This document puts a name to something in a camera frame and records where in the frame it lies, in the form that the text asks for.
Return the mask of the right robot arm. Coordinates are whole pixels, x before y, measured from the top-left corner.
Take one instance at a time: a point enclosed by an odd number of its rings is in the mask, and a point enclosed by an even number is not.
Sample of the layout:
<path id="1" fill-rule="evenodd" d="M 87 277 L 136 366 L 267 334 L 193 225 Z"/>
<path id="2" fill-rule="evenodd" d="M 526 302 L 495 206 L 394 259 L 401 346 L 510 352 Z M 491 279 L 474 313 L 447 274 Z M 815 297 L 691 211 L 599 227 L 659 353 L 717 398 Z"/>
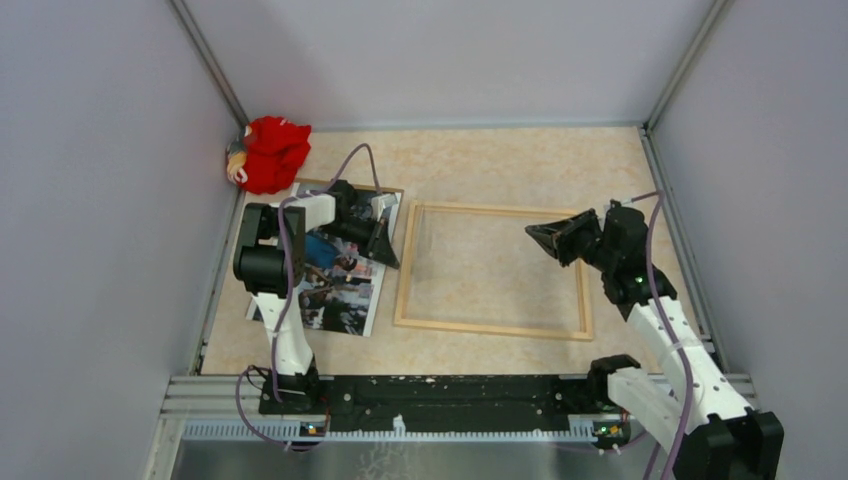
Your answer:
<path id="1" fill-rule="evenodd" d="M 620 407 L 636 417 L 666 453 L 664 479 L 774 479 L 783 425 L 731 384 L 692 329 L 676 289 L 653 263 L 657 217 L 613 201 L 603 218 L 589 209 L 525 229 L 561 266 L 580 260 L 600 272 L 605 296 L 670 386 L 664 391 L 620 354 L 590 364 L 587 400 L 600 412 Z"/>

